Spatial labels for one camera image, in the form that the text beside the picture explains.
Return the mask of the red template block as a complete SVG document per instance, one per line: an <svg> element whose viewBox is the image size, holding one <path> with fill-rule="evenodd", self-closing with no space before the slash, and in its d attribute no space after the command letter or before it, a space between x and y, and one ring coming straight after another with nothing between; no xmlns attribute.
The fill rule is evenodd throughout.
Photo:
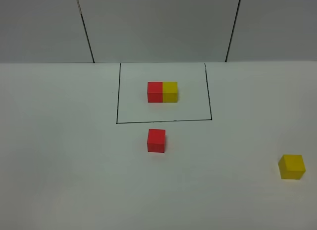
<svg viewBox="0 0 317 230"><path fill-rule="evenodd" d="M163 83L162 82L148 82L147 98L149 103L163 102Z"/></svg>

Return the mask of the yellow template block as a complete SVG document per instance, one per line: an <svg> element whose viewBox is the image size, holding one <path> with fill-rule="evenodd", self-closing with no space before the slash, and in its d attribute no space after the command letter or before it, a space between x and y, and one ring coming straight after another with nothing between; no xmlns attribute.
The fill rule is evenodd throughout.
<svg viewBox="0 0 317 230"><path fill-rule="evenodd" d="M178 84L177 82L162 83L162 101L164 103L178 102Z"/></svg>

